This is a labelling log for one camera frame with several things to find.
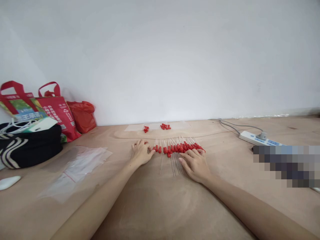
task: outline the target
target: electrical outlet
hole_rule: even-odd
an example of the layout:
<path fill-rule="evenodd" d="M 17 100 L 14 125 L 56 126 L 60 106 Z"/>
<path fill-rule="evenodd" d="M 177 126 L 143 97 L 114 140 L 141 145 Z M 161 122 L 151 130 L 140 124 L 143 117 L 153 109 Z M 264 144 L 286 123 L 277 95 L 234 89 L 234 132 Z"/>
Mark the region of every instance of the electrical outlet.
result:
<path fill-rule="evenodd" d="M 258 145 L 258 146 L 286 146 L 284 144 L 272 141 L 270 139 L 261 140 L 257 138 L 257 135 L 247 131 L 243 131 L 239 135 L 239 138 L 246 142 L 252 143 L 253 145 Z"/>

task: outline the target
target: pixelated blur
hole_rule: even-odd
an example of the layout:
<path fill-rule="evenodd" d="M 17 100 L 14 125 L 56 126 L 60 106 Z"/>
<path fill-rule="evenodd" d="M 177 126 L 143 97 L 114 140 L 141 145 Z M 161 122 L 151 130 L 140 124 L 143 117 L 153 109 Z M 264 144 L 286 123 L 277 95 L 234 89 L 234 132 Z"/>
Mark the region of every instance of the pixelated blur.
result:
<path fill-rule="evenodd" d="M 286 179 L 287 187 L 320 187 L 320 146 L 254 146 L 254 162 Z"/>

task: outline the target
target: plywood surface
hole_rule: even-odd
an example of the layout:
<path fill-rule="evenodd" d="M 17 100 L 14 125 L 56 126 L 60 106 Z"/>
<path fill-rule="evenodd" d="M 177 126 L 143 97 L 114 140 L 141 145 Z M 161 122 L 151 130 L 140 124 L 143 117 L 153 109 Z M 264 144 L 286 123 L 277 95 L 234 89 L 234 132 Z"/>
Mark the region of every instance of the plywood surface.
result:
<path fill-rule="evenodd" d="M 286 145 L 320 145 L 320 119 L 313 117 L 231 120 L 264 129 L 268 138 Z M 320 194 L 309 188 L 286 188 L 286 182 L 253 162 L 252 145 L 217 121 L 190 121 L 185 130 L 124 132 L 127 125 L 97 127 L 65 145 L 55 158 L 28 169 L 2 170 L 0 178 L 20 175 L 0 192 L 1 239 L 50 239 L 66 219 L 131 157 L 140 138 L 193 136 L 207 151 L 212 172 L 275 207 L 320 237 Z M 242 127 L 252 133 L 258 130 Z M 107 161 L 89 174 L 65 203 L 39 198 L 63 170 L 56 160 L 75 145 L 108 147 Z M 171 163 L 160 155 L 129 179 L 93 239 L 253 239 L 242 223 L 206 188 L 185 174 L 173 177 Z"/>

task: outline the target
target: person's right hand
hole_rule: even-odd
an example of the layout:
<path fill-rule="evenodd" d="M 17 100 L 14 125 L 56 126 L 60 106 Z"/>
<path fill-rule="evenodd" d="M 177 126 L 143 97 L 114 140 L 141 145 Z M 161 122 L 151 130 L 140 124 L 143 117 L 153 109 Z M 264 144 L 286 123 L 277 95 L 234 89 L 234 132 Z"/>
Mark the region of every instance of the person's right hand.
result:
<path fill-rule="evenodd" d="M 180 153 L 180 155 L 183 158 L 179 158 L 179 161 L 189 177 L 202 184 L 210 178 L 211 173 L 208 168 L 204 150 L 192 149 L 186 151 L 186 153 Z"/>

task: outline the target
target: black and white striped bag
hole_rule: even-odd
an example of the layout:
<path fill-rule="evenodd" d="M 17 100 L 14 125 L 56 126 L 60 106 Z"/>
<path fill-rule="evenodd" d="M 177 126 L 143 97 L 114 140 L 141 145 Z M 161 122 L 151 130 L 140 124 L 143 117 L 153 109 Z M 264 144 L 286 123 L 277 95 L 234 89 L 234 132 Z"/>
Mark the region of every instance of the black and white striped bag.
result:
<path fill-rule="evenodd" d="M 34 133 L 0 134 L 0 160 L 11 169 L 32 167 L 49 160 L 62 150 L 61 127 Z"/>

